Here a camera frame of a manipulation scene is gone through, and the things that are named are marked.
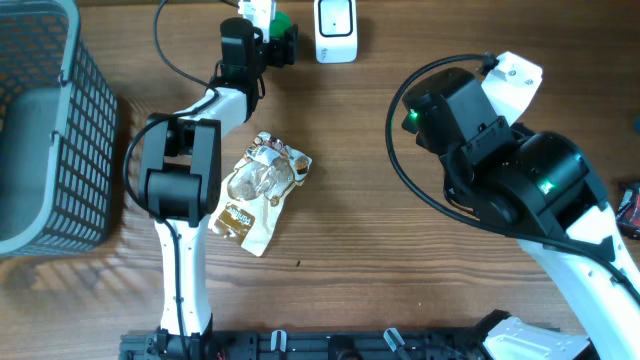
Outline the green lid glass jar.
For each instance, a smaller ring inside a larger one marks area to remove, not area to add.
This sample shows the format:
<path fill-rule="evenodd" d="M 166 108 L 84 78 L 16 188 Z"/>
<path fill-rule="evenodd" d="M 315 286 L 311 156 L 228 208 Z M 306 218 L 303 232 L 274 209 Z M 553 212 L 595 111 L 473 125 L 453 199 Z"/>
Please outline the green lid glass jar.
<path fill-rule="evenodd" d="M 281 11 L 277 11 L 271 20 L 269 35 L 272 38 L 283 38 L 286 31 L 292 26 L 290 17 Z"/>

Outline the black red snack wrapper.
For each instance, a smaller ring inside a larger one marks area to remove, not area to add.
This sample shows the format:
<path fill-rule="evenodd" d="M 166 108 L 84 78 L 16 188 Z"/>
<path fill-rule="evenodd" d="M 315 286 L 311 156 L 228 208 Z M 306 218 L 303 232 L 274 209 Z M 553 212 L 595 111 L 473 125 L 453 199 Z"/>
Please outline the black red snack wrapper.
<path fill-rule="evenodd" d="M 622 199 L 616 214 L 620 232 L 631 239 L 639 239 L 639 182 L 621 182 Z"/>

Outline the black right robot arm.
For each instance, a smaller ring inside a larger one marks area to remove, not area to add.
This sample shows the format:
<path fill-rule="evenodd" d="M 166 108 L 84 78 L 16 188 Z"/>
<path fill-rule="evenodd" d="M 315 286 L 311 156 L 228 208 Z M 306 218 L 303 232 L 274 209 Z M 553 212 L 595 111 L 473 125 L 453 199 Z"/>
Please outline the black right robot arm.
<path fill-rule="evenodd" d="M 639 271 L 584 153 L 517 119 L 535 88 L 448 58 L 412 74 L 393 98 L 403 128 L 439 157 L 465 223 L 516 239 L 556 284 L 603 359 L 639 355 Z"/>

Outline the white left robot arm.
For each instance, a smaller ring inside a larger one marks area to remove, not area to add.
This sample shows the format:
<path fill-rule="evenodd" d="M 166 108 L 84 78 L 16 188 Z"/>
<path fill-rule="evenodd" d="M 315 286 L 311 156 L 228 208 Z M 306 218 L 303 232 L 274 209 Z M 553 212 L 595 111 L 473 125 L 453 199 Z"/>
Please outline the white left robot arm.
<path fill-rule="evenodd" d="M 203 98 L 176 113 L 150 114 L 133 140 L 143 152 L 130 196 L 154 220 L 162 248 L 164 310 L 147 344 L 159 359 L 215 356 L 205 240 L 221 193 L 221 141 L 264 97 L 265 70 L 296 61 L 298 27 L 283 13 L 266 30 L 232 17 L 220 32 L 222 57 Z"/>

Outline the white brown snack pouch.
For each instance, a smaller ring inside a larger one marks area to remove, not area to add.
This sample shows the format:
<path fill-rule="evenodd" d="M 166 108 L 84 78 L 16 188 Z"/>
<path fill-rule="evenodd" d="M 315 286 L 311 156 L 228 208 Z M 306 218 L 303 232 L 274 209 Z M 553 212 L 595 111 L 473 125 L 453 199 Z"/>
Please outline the white brown snack pouch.
<path fill-rule="evenodd" d="M 222 181 L 208 228 L 260 257 L 274 233 L 285 199 L 304 184 L 312 158 L 261 132 Z"/>

